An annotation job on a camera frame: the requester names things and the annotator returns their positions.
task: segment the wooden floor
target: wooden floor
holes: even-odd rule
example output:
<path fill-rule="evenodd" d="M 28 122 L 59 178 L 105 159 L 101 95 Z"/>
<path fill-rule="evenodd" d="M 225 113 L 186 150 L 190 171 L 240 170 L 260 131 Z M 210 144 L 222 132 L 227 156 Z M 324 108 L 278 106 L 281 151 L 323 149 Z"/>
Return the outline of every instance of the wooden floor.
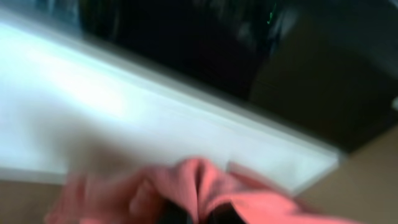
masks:
<path fill-rule="evenodd" d="M 58 185 L 0 181 L 0 223 L 44 223 L 60 191 Z"/>

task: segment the tan surface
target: tan surface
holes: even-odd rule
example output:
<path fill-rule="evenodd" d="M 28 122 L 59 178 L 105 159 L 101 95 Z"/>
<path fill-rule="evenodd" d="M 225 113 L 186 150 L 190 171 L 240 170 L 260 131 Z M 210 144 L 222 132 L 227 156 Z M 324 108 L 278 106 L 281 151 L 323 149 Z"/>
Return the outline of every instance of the tan surface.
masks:
<path fill-rule="evenodd" d="M 364 223 L 398 223 L 398 126 L 377 138 L 300 198 Z"/>
<path fill-rule="evenodd" d="M 59 193 L 57 185 L 0 181 L 0 223 L 43 223 Z"/>

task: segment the pink cloth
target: pink cloth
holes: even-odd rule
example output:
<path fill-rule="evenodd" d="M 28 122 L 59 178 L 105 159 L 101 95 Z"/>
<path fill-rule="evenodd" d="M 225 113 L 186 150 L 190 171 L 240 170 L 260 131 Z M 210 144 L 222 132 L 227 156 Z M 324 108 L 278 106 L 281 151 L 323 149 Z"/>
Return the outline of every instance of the pink cloth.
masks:
<path fill-rule="evenodd" d="M 175 167 L 147 167 L 112 179 L 70 177 L 45 220 L 48 224 L 155 223 L 165 198 L 184 208 L 194 223 L 205 221 L 224 203 L 231 203 L 252 224 L 354 223 L 300 213 L 293 200 L 240 175 L 225 173 L 205 159 L 188 159 Z"/>

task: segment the pink fabric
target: pink fabric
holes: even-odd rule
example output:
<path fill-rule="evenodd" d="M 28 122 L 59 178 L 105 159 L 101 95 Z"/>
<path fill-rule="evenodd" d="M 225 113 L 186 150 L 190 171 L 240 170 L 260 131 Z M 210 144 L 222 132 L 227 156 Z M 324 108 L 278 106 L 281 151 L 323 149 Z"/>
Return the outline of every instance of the pink fabric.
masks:
<path fill-rule="evenodd" d="M 70 177 L 45 220 L 48 224 L 155 223 L 165 198 L 184 208 L 194 223 L 205 221 L 212 210 L 228 202 L 246 223 L 354 223 L 300 213 L 291 199 L 225 173 L 205 159 L 188 159 L 175 167 L 152 166 L 112 179 Z"/>

